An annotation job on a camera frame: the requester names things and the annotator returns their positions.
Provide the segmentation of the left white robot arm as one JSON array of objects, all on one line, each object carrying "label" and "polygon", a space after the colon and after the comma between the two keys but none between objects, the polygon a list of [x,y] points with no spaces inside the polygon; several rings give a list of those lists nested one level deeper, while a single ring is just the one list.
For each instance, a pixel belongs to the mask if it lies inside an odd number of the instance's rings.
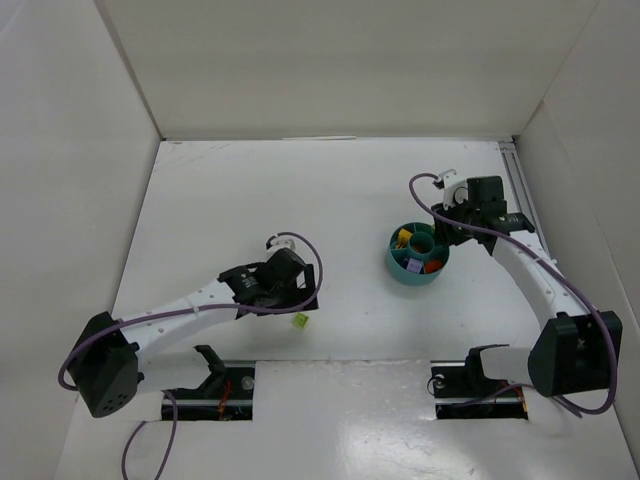
[{"label": "left white robot arm", "polygon": [[63,362],[60,384],[79,393],[92,417],[110,416],[151,386],[160,369],[157,356],[173,345],[248,314],[315,310],[323,280],[322,261],[308,263],[282,247],[263,262],[226,270],[198,290],[138,317],[116,320],[99,313]]}]

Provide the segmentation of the orange round lego dish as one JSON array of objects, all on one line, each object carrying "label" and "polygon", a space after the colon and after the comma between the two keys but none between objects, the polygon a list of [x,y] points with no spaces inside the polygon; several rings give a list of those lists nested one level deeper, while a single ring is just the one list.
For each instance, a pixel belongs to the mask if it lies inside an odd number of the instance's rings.
[{"label": "orange round lego dish", "polygon": [[444,262],[440,259],[431,259],[424,264],[424,272],[426,274],[433,274],[441,270],[444,266]]}]

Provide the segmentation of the green hollow lego brick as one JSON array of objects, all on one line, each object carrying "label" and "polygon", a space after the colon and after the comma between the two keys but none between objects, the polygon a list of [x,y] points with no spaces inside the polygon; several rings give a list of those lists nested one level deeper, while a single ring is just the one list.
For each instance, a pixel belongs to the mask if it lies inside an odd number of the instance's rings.
[{"label": "green hollow lego brick", "polygon": [[292,319],[292,325],[299,330],[304,330],[308,322],[309,317],[303,313],[297,313]]}]

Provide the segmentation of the small yellow lego brick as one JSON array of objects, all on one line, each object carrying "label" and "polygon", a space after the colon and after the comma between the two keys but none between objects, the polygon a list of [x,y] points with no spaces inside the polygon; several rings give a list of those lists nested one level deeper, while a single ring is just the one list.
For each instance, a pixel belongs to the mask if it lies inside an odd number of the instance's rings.
[{"label": "small yellow lego brick", "polygon": [[397,234],[397,242],[402,245],[407,244],[412,235],[413,233],[411,231],[401,228]]}]

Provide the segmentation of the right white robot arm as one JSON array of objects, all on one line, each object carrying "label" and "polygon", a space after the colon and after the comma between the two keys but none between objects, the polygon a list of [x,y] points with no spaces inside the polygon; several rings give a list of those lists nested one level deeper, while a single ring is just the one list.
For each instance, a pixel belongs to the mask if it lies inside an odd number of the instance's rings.
[{"label": "right white robot arm", "polygon": [[622,323],[600,311],[556,267],[532,221],[511,212],[499,176],[463,179],[448,170],[432,178],[443,199],[429,208],[435,237],[447,247],[474,240],[512,278],[539,324],[530,347],[492,344],[469,352],[475,376],[528,384],[565,400],[604,390],[612,404],[618,386]]}]

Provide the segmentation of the teal round divided container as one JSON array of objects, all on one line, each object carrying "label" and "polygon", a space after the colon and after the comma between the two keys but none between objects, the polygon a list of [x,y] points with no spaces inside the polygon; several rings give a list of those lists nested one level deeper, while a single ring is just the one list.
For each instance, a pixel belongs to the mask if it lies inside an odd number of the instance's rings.
[{"label": "teal round divided container", "polygon": [[391,276],[407,286],[425,286],[434,282],[449,261],[449,248],[436,238],[435,227],[409,222],[396,228],[385,254]]}]

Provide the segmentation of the light purple square lego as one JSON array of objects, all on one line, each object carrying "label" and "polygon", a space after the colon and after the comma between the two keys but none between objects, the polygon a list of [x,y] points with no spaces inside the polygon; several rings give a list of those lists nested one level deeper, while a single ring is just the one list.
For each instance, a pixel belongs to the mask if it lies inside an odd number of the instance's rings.
[{"label": "light purple square lego", "polygon": [[405,262],[405,270],[415,275],[422,275],[424,273],[424,262],[409,257]]}]

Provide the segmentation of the aluminium rail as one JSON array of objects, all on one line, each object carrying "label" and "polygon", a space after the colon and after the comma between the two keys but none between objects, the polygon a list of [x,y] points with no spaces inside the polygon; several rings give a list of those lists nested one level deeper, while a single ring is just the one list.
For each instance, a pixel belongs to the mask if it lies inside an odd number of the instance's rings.
[{"label": "aluminium rail", "polygon": [[503,157],[517,208],[533,223],[536,231],[540,232],[538,218],[521,167],[516,145],[513,141],[500,141],[498,147]]}]

